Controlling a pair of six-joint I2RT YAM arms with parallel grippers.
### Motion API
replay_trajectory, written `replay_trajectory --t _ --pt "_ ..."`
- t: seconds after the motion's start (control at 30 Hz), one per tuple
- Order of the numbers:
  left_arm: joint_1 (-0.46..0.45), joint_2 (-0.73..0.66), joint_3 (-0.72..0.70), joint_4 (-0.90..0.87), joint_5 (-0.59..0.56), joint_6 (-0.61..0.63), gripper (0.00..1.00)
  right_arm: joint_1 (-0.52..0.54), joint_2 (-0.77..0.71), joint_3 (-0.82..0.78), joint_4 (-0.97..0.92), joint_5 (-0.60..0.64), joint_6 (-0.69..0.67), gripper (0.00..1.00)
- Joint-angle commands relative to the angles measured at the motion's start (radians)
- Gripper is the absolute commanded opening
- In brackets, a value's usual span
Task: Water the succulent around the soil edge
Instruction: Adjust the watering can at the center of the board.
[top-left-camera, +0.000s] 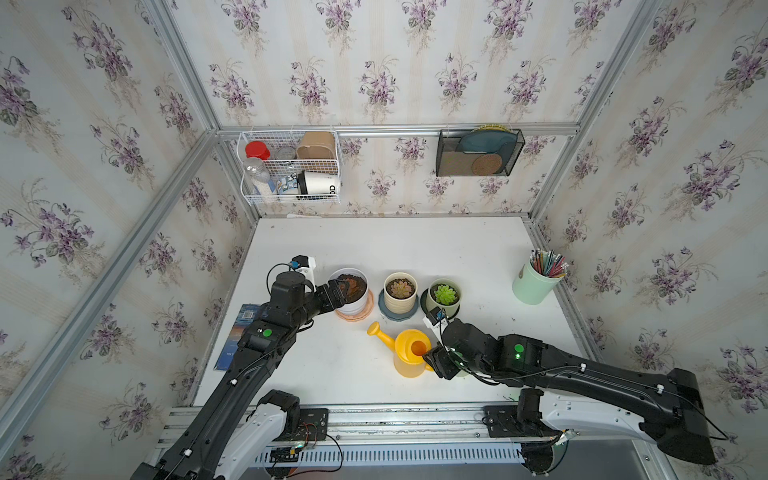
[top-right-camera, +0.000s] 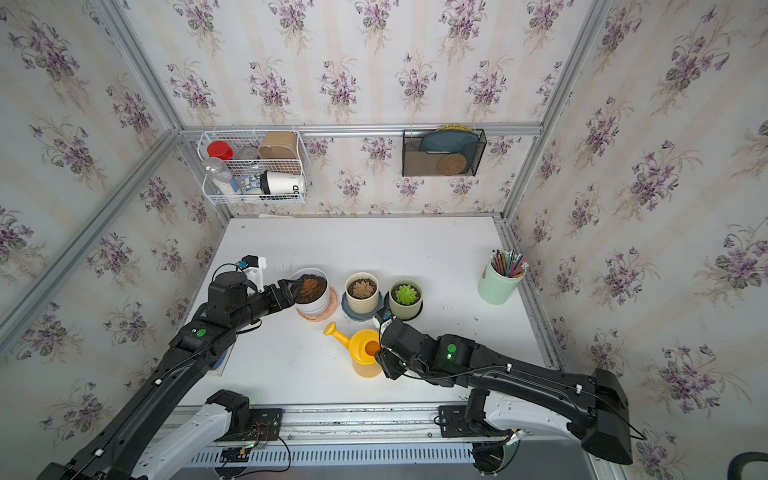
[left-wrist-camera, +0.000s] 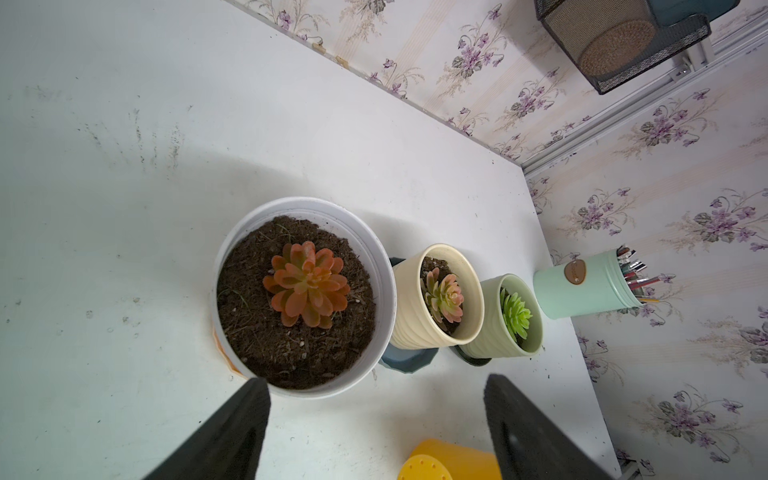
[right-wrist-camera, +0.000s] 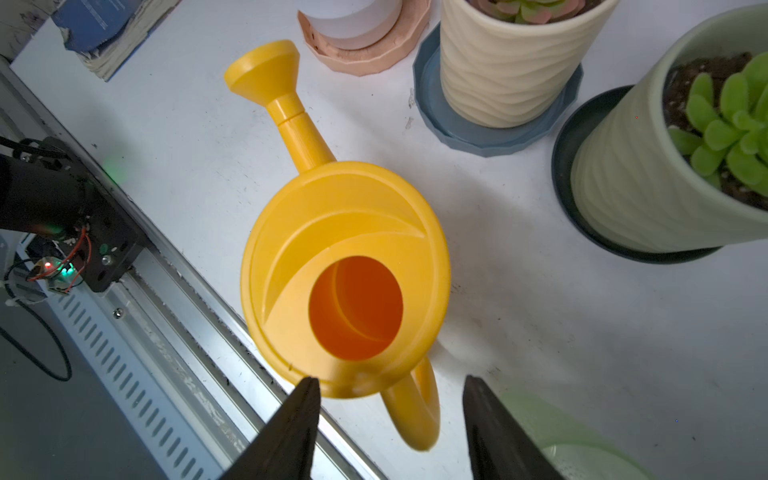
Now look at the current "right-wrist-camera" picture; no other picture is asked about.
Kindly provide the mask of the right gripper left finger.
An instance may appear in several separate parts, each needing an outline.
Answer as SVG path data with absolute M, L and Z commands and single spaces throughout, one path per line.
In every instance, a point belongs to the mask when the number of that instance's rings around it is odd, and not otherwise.
M 310 479 L 320 410 L 319 381 L 305 377 L 220 479 Z

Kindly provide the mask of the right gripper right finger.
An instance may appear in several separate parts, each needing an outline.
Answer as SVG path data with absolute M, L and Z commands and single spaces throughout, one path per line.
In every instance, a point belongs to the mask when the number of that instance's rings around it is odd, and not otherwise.
M 483 379 L 465 378 L 462 405 L 475 479 L 563 479 Z

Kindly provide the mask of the yellow plastic watering can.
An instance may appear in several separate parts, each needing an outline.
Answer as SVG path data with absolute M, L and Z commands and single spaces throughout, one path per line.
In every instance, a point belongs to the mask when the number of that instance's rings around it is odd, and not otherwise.
M 299 60 L 293 42 L 275 41 L 224 76 L 233 93 L 266 109 L 298 171 L 245 247 L 248 332 L 291 383 L 314 378 L 329 398 L 380 395 L 403 441 L 426 451 L 440 433 L 428 353 L 449 304 L 446 238 L 406 180 L 334 157 L 297 94 Z

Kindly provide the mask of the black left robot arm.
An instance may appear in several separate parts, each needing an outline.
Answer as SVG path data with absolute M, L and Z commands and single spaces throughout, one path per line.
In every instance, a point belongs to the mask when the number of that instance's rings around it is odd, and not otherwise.
M 1 156 L 1 228 L 61 237 L 85 216 L 93 186 L 65 172 Z

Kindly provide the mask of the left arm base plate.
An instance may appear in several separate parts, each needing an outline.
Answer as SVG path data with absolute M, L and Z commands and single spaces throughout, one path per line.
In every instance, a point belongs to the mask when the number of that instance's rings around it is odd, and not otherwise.
M 81 268 L 85 258 L 89 257 L 90 263 L 81 277 L 93 292 L 104 292 L 132 268 L 138 255 L 149 245 L 149 240 L 118 202 L 114 182 L 98 179 L 95 170 L 59 139 L 47 137 L 41 146 L 65 153 L 66 156 L 60 160 L 61 170 L 85 181 L 91 188 L 83 213 L 88 229 L 87 239 L 83 245 L 84 252 L 75 260 L 75 266 Z

